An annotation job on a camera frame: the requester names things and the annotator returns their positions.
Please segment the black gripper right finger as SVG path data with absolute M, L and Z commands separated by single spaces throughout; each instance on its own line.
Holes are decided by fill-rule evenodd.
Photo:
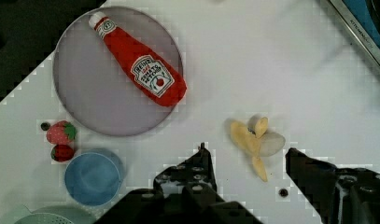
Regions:
M 380 174 L 366 168 L 339 168 L 292 147 L 286 173 L 323 224 L 380 224 Z

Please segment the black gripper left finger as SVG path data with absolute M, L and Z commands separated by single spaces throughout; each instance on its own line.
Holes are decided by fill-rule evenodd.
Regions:
M 262 224 L 238 202 L 217 193 L 210 152 L 204 144 L 158 174 L 150 189 L 128 192 L 94 224 Z

